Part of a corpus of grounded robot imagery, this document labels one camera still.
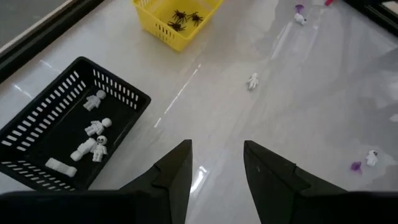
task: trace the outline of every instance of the purple object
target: purple object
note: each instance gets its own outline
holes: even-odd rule
[[[301,12],[304,10],[304,6],[302,4],[298,4],[295,6],[296,8],[296,13],[301,14]]]
[[[362,174],[361,165],[362,165],[362,162],[353,162],[351,164],[351,170]]]

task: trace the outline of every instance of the white skeleton figure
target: white skeleton figure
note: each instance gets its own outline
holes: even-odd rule
[[[248,84],[249,91],[252,91],[253,89],[255,89],[255,87],[257,87],[257,85],[259,84],[258,77],[259,77],[259,75],[257,73],[254,73],[253,75],[251,75],[249,80],[246,82]]]
[[[301,25],[307,23],[307,20],[304,19],[303,15],[301,15],[300,13],[296,13],[296,15],[294,15],[294,19],[296,20],[296,22],[298,22]]]
[[[377,158],[377,151],[370,150],[368,156],[366,156],[366,164],[368,166],[374,166],[379,161]]]
[[[48,159],[48,161],[45,163],[45,166],[62,174],[68,175],[69,177],[73,177],[77,172],[76,168],[68,166],[54,158]]]
[[[108,139],[105,136],[98,136],[97,138],[97,145],[93,150],[91,151],[93,155],[93,162],[101,162],[102,161],[102,156],[105,154],[107,155],[108,152],[106,150],[106,142]]]
[[[101,135],[105,128],[108,128],[112,125],[112,121],[109,118],[105,118],[102,122],[92,121],[91,126],[85,128],[85,131],[88,136],[92,136],[93,134]]]
[[[105,99],[106,93],[103,90],[98,90],[96,95],[91,95],[86,98],[87,102],[83,105],[88,111],[91,111],[94,107],[98,108],[101,104],[101,100]]]
[[[73,152],[70,157],[74,161],[79,161],[85,154],[89,153],[95,146],[97,142],[93,138],[87,139],[84,143],[80,144],[75,152]]]

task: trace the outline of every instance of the white figurine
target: white figurine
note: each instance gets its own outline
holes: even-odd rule
[[[307,23],[307,20],[304,19],[303,15],[301,15],[300,13],[296,13],[296,15],[294,15],[294,19],[296,20],[296,22],[298,22],[301,25]]]
[[[259,84],[258,76],[259,75],[257,73],[254,73],[253,75],[251,75],[249,80],[246,82],[246,84],[248,84],[249,91],[252,91],[253,89],[255,89],[255,87]]]
[[[91,151],[93,155],[93,162],[101,162],[102,161],[102,156],[105,154],[107,155],[108,152],[106,150],[106,142],[108,139],[105,136],[98,136],[97,138],[97,145],[96,147]]]
[[[45,163],[45,166],[62,174],[68,175],[69,177],[73,177],[77,172],[76,168],[68,166],[54,158],[48,159],[48,161]]]
[[[101,135],[104,131],[104,128],[108,128],[112,125],[112,121],[109,118],[105,118],[102,122],[92,121],[91,126],[85,128],[85,131],[88,136],[92,136],[93,134]]]
[[[374,166],[379,161],[377,158],[377,151],[370,150],[368,156],[366,156],[366,164],[368,166]]]
[[[91,152],[97,145],[97,142],[93,138],[87,139],[84,143],[80,144],[75,152],[70,157],[74,161],[79,161],[85,154]]]
[[[103,90],[98,90],[96,95],[91,95],[86,98],[87,102],[83,105],[88,111],[91,111],[94,107],[98,108],[101,104],[101,100],[105,99],[106,93]]]

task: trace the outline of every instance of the black plastic basket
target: black plastic basket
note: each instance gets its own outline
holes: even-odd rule
[[[86,110],[86,97],[102,89],[99,108]],[[0,131],[0,171],[36,190],[85,190],[109,161],[150,103],[145,93],[84,57],[77,58]],[[108,155],[75,162],[70,154],[89,137],[90,121],[110,118]],[[77,168],[74,177],[45,167],[53,157]]]

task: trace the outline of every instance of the black spider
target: black spider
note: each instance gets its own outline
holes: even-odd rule
[[[199,26],[199,23],[203,21],[203,17],[198,16],[198,12],[192,13],[188,16],[188,19],[192,19],[194,21],[195,26]]]
[[[168,22],[167,25],[169,25],[171,28],[173,28],[177,32],[185,30],[185,27],[181,27],[181,24],[179,24],[179,23]]]
[[[180,12],[178,10],[174,10],[174,12],[175,12],[175,14],[174,14],[173,18],[175,19],[176,23],[179,23],[179,22],[184,23],[184,20],[185,20],[185,22],[188,22],[187,14],[185,12]]]

